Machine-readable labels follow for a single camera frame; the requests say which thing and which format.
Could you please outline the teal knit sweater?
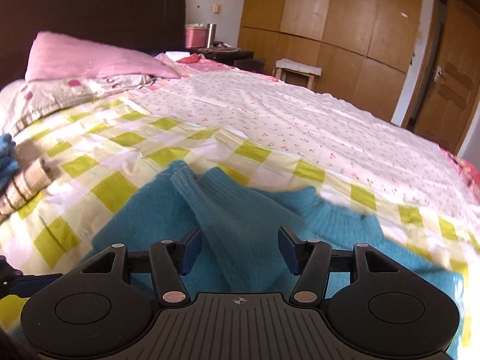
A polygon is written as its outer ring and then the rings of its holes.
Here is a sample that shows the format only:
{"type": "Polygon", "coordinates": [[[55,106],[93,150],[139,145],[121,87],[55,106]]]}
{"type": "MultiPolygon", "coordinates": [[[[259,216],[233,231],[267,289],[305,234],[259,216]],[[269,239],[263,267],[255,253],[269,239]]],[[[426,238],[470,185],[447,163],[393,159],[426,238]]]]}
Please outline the teal knit sweater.
{"type": "Polygon", "coordinates": [[[267,192],[214,167],[171,163],[94,237],[83,276],[112,301],[81,347],[99,359],[455,359],[459,275],[383,236],[376,217],[308,187],[267,192]],[[278,230],[332,247],[320,304],[290,304],[297,280],[278,230]],[[182,276],[191,303],[160,305],[149,247],[202,229],[182,276]]]}

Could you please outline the brown plaid folded cloth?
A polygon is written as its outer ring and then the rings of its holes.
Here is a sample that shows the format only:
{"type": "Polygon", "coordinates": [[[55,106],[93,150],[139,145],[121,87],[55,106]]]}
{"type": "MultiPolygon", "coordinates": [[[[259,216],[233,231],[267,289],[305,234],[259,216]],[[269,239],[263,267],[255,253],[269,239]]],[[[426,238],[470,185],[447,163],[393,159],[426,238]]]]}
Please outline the brown plaid folded cloth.
{"type": "Polygon", "coordinates": [[[20,212],[59,175],[59,170],[43,158],[32,142],[21,144],[15,154],[19,170],[1,188],[1,222],[20,212]]]}

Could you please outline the light blue knit garment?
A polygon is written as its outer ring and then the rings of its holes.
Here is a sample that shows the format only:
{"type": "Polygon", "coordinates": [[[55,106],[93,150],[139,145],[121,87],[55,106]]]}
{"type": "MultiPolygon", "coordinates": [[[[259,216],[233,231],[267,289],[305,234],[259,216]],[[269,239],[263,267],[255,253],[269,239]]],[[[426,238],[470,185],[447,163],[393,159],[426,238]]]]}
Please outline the light blue knit garment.
{"type": "Polygon", "coordinates": [[[0,141],[0,189],[3,189],[19,169],[16,158],[16,143],[9,133],[1,135],[0,141]]]}

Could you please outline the checkered floral bed sheet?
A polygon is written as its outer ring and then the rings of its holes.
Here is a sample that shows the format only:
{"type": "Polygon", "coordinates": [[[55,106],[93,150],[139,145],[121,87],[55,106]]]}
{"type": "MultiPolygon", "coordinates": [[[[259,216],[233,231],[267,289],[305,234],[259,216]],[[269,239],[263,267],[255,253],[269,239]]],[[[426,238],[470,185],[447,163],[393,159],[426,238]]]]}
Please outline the checkered floral bed sheet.
{"type": "Polygon", "coordinates": [[[157,172],[180,159],[270,190],[315,187],[377,216],[391,240],[464,278],[461,359],[479,354],[479,199],[454,155],[329,94],[202,59],[173,80],[16,80],[1,131],[51,184],[1,220],[23,272],[63,272],[157,172]]]}

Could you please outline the pink red blanket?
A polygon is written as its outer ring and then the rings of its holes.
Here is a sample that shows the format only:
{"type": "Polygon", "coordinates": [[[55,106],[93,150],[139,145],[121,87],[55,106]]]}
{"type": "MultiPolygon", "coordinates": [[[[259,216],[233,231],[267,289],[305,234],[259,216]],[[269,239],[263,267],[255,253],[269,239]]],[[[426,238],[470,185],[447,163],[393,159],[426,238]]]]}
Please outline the pink red blanket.
{"type": "Polygon", "coordinates": [[[473,194],[477,201],[480,200],[480,174],[479,170],[476,169],[468,161],[464,160],[463,158],[458,158],[456,156],[452,156],[452,160],[454,162],[454,166],[457,170],[457,173],[465,182],[469,191],[473,194]]]}

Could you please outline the small wooden stool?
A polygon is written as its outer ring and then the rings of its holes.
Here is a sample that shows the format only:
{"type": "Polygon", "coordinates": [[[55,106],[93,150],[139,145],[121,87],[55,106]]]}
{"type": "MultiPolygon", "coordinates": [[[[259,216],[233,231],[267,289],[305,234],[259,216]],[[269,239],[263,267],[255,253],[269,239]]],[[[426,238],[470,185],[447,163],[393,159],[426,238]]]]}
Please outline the small wooden stool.
{"type": "Polygon", "coordinates": [[[282,81],[286,81],[288,73],[307,77],[307,88],[314,90],[317,79],[321,77],[322,68],[295,62],[288,58],[282,58],[275,62],[273,72],[275,77],[282,81]]]}

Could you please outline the wooden door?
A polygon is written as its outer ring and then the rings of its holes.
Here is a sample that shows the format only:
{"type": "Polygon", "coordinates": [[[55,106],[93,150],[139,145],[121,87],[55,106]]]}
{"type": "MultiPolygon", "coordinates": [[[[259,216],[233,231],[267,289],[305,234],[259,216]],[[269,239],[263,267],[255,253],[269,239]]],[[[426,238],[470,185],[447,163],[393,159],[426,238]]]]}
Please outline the wooden door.
{"type": "Polygon", "coordinates": [[[458,153],[479,104],[479,13],[446,0],[446,19],[412,131],[458,153]]]}

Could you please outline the dark bedside table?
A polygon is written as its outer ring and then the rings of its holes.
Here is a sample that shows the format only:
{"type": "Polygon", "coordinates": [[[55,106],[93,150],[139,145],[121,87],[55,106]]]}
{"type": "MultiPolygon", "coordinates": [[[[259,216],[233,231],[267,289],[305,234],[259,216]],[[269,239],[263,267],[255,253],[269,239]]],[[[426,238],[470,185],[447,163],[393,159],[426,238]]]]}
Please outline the dark bedside table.
{"type": "Polygon", "coordinates": [[[255,58],[255,53],[232,47],[187,48],[189,52],[203,55],[206,59],[223,63],[247,72],[264,74],[265,60],[255,58]]]}

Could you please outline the pink storage box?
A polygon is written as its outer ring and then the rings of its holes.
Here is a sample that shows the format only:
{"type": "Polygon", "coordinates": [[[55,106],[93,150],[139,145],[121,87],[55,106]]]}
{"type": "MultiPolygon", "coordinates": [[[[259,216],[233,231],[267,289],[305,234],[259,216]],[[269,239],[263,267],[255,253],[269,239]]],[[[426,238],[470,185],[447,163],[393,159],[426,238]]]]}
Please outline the pink storage box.
{"type": "Polygon", "coordinates": [[[202,48],[207,44],[208,28],[203,24],[187,24],[185,26],[185,47],[202,48]]]}

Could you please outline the pink pillow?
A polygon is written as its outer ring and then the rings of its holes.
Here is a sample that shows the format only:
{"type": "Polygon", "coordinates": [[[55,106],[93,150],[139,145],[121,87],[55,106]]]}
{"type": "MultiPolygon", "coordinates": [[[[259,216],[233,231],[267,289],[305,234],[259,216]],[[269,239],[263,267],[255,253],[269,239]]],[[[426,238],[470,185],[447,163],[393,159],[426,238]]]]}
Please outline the pink pillow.
{"type": "Polygon", "coordinates": [[[45,31],[38,33],[32,44],[24,79],[30,82],[129,74],[180,77],[171,67],[143,52],[45,31]]]}

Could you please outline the steel thermos cup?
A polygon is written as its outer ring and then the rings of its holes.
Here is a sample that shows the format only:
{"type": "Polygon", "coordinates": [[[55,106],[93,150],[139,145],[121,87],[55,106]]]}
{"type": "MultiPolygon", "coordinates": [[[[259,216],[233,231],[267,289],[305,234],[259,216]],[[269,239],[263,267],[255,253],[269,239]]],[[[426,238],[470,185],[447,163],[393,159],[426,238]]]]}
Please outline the steel thermos cup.
{"type": "Polygon", "coordinates": [[[207,26],[207,41],[206,41],[207,48],[214,47],[215,36],[216,36],[216,24],[209,23],[207,26]]]}

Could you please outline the wooden wardrobe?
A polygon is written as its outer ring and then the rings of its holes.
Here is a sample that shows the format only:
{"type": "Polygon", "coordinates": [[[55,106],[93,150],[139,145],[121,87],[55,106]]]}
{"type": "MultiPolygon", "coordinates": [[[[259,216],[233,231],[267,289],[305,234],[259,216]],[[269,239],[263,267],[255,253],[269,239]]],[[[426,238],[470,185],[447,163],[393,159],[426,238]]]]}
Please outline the wooden wardrobe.
{"type": "Polygon", "coordinates": [[[391,122],[422,0],[245,0],[238,43],[264,60],[321,68],[314,90],[391,122]]]}

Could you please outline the dark wooden headboard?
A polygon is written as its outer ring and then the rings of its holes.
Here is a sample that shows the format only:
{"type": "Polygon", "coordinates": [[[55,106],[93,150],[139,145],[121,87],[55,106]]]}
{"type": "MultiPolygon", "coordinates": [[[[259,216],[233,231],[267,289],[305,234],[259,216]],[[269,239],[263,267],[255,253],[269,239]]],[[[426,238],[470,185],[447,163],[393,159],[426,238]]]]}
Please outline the dark wooden headboard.
{"type": "Polygon", "coordinates": [[[185,46],[185,0],[1,0],[1,85],[24,77],[41,31],[150,52],[185,46]]]}

